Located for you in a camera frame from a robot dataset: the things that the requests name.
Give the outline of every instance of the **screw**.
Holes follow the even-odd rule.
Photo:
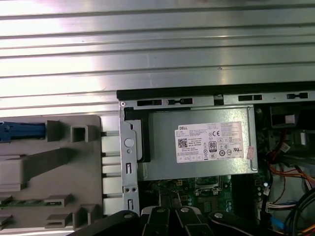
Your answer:
[[[132,218],[132,217],[133,217],[133,215],[131,215],[131,214],[124,215],[124,218],[126,218],[126,219],[129,219],[129,218]]]
[[[181,212],[188,212],[188,211],[189,211],[189,209],[187,207],[184,207],[181,209]]]
[[[158,213],[165,212],[165,209],[164,209],[164,208],[157,209],[157,212],[158,212]]]
[[[215,218],[221,219],[221,218],[223,218],[223,214],[222,213],[216,213]]]

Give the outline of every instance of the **wire bundle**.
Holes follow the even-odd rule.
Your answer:
[[[297,177],[297,178],[303,178],[306,180],[306,185],[308,186],[309,189],[311,189],[311,184],[310,182],[315,183],[315,179],[312,177],[308,176],[305,174],[298,166],[295,166],[295,169],[289,170],[289,171],[278,171],[276,170],[271,164],[269,165],[270,171],[274,173],[275,175],[278,176],[283,176],[283,177]]]
[[[313,232],[315,224],[305,230],[298,230],[298,221],[301,218],[301,213],[313,202],[315,202],[315,189],[312,189],[304,194],[285,219],[284,232],[288,236],[306,236]]]
[[[289,202],[280,203],[280,204],[268,203],[267,207],[272,211],[292,210],[296,204],[297,204],[296,201],[289,201]]]

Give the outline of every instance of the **cable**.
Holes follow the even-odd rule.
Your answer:
[[[272,210],[272,211],[282,211],[282,210],[292,210],[294,209],[295,205],[296,205],[295,202],[287,202],[283,204],[268,203],[267,207],[269,210]]]
[[[287,174],[281,171],[278,171],[277,169],[275,169],[271,164],[269,164],[269,168],[270,171],[272,173],[274,173],[275,175],[278,176],[283,176],[283,177],[301,177],[303,179],[307,179],[310,182],[314,182],[315,183],[315,179],[313,179],[312,177],[308,176],[307,174],[305,174],[302,170],[297,170],[298,173],[293,173],[293,174]]]
[[[310,182],[307,179],[305,179],[304,182],[305,182],[305,185],[306,185],[307,189],[311,190],[312,186],[311,186]]]
[[[298,220],[301,218],[303,210],[311,203],[315,202],[315,189],[311,189],[304,194],[292,211],[288,214],[284,222],[284,232],[289,236],[307,235],[309,231],[315,229],[315,225],[308,227],[303,231],[297,229]]]
[[[284,130],[281,133],[281,138],[280,141],[278,142],[278,144],[276,145],[276,147],[271,150],[270,152],[267,153],[267,160],[270,162],[275,162],[276,157],[278,156],[278,154],[280,153],[281,150],[281,146],[283,145],[285,138],[286,138],[286,133],[287,130]]]
[[[282,196],[284,195],[284,192],[285,192],[285,177],[283,177],[282,193],[280,194],[280,196],[272,204],[275,204],[277,201],[279,201],[282,198]]]

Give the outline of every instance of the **green circuit board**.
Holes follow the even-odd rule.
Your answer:
[[[204,215],[215,210],[233,212],[230,176],[153,181],[147,192],[158,196],[162,188],[178,190],[183,206],[197,207]]]

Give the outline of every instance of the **motherboard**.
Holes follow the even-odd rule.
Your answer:
[[[158,192],[165,188],[177,190],[183,206],[197,207],[206,216],[215,210],[233,212],[231,176],[143,182],[140,202],[158,206]]]

